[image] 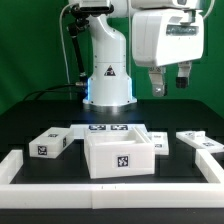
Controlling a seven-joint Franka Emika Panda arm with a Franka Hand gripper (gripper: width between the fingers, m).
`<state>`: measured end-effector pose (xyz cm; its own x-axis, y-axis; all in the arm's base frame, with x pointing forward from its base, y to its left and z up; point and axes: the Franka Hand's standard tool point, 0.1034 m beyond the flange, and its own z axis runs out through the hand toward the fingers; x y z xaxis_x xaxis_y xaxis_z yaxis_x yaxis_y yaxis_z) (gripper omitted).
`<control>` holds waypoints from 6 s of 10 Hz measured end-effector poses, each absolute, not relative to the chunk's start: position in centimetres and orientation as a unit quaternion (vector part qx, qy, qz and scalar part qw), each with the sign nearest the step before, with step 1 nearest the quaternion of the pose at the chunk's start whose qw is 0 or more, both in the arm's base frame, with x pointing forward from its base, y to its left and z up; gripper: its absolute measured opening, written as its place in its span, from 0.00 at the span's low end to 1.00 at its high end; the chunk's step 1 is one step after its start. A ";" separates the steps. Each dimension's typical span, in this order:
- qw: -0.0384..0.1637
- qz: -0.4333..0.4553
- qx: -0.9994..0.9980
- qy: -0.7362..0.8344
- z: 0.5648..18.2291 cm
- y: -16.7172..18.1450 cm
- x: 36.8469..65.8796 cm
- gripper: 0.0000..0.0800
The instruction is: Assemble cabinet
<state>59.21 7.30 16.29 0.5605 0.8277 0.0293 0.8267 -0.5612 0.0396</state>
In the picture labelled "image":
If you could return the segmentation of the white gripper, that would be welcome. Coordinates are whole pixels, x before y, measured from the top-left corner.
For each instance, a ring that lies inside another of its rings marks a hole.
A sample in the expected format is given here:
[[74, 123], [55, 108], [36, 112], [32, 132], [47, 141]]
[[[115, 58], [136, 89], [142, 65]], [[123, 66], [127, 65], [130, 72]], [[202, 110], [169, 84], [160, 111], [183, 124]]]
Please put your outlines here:
[[202, 57], [203, 18], [196, 13], [194, 21], [189, 23], [189, 20], [190, 13], [176, 9], [145, 10], [133, 16], [132, 56], [137, 66], [150, 67], [149, 78], [155, 97], [166, 95], [166, 69], [158, 66], [181, 62], [176, 87], [184, 89], [189, 86], [191, 60]]

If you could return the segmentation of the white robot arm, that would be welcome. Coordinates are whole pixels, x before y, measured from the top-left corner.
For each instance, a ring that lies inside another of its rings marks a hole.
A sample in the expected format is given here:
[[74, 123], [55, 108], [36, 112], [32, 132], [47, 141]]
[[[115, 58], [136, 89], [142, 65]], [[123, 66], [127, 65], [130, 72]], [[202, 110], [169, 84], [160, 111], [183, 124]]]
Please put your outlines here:
[[165, 67], [179, 67], [176, 86], [189, 84], [191, 63], [203, 53], [204, 20], [211, 13], [203, 0], [68, 0], [75, 29], [88, 28], [93, 74], [87, 80], [87, 108], [118, 111], [134, 105], [129, 55], [149, 69], [152, 92], [166, 94]]

